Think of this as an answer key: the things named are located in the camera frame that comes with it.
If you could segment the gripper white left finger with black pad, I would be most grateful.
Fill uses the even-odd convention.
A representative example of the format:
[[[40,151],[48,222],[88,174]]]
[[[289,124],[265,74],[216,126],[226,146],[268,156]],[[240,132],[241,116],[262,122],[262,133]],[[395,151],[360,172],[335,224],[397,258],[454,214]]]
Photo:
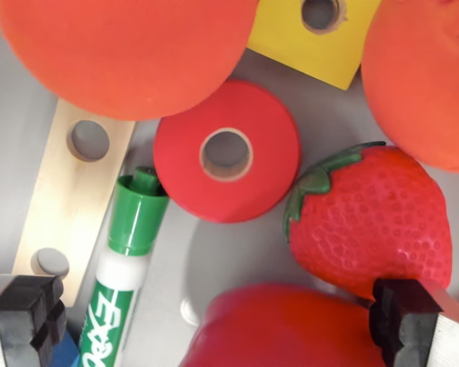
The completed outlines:
[[[49,366],[66,331],[58,276],[0,274],[0,366]]]

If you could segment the gripper white right finger with black pad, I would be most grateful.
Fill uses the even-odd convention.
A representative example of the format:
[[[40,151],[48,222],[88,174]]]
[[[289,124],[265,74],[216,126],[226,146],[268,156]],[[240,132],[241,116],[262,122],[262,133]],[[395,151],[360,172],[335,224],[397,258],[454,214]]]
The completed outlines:
[[[459,366],[459,303],[431,280],[380,278],[369,331],[387,366]]]

